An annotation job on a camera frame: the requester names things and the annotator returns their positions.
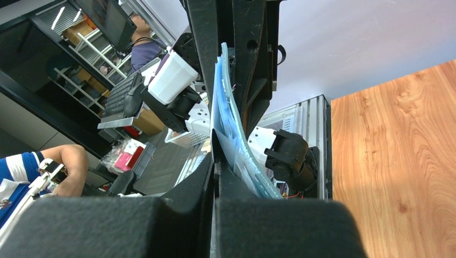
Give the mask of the person's forearm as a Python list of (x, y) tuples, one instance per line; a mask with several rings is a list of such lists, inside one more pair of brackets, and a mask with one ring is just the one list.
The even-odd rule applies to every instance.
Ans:
[(89, 169), (86, 150), (81, 145), (67, 144), (44, 149), (41, 154), (44, 158), (64, 165), (68, 173), (52, 194), (59, 197), (80, 197)]

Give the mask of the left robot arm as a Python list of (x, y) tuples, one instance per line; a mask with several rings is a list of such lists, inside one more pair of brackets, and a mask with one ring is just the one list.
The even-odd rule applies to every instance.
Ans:
[(212, 156), (257, 197), (322, 198), (319, 149), (259, 126), (276, 85), (280, 1), (145, 1), (129, 5), (170, 42), (143, 102), (176, 133), (209, 137)]

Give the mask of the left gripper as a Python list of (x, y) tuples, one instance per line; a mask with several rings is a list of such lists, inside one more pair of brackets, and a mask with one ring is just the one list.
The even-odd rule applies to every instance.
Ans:
[[(234, 98), (249, 136), (277, 88), (279, 14), (282, 1), (233, 1)], [(218, 56), (217, 2), (186, 0), (187, 13), (209, 102)]]

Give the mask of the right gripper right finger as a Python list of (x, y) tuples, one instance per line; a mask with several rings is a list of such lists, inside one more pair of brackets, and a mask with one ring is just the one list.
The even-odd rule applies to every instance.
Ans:
[(212, 130), (218, 257), (367, 256), (357, 224), (344, 204), (259, 198), (232, 172), (220, 144)]

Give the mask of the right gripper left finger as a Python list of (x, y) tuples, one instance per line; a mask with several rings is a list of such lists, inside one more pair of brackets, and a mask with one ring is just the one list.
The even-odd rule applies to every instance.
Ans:
[(208, 257), (213, 162), (160, 197), (45, 197), (20, 216), (1, 257)]

